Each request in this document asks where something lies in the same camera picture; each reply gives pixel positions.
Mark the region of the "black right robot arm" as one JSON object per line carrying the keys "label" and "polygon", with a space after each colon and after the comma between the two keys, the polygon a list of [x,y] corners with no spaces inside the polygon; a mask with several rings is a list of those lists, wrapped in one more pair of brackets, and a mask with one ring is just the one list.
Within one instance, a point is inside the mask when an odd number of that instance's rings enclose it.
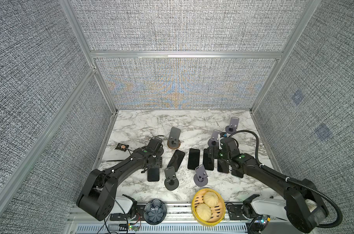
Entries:
{"label": "black right robot arm", "polygon": [[251,176],[282,196],[282,199],[262,199],[258,194],[251,195],[243,201],[242,213],[246,218],[274,216],[289,221],[303,233],[324,226],[322,222],[329,214],[325,205],[328,199],[318,192],[313,182],[288,177],[261,164],[258,158],[240,153],[231,137],[210,144],[207,156],[216,159],[218,165],[231,175],[240,178]]}

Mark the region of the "phone with reflective screen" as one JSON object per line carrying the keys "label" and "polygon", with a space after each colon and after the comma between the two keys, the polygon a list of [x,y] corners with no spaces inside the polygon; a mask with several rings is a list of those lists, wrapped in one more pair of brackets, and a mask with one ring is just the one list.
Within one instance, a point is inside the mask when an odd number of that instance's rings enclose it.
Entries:
{"label": "phone with reflective screen", "polygon": [[203,165],[205,170],[213,171],[215,168],[215,158],[211,148],[206,148],[203,151]]}

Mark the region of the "green edged phone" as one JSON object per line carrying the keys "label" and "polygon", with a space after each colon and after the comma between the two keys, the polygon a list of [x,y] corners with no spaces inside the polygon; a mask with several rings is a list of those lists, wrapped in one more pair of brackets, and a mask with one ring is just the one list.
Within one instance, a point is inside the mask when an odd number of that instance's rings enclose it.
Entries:
{"label": "green edged phone", "polygon": [[239,178],[243,178],[243,173],[240,172],[239,170],[231,170],[231,175],[239,177]]}

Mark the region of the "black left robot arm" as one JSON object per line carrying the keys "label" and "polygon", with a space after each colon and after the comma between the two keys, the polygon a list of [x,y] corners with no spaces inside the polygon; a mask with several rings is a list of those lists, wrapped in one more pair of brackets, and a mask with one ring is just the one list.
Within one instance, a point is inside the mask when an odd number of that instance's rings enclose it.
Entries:
{"label": "black left robot arm", "polygon": [[88,175],[76,205],[98,221],[104,220],[114,207],[117,187],[135,171],[150,169],[160,162],[163,152],[162,146],[138,148],[111,168],[94,169]]}

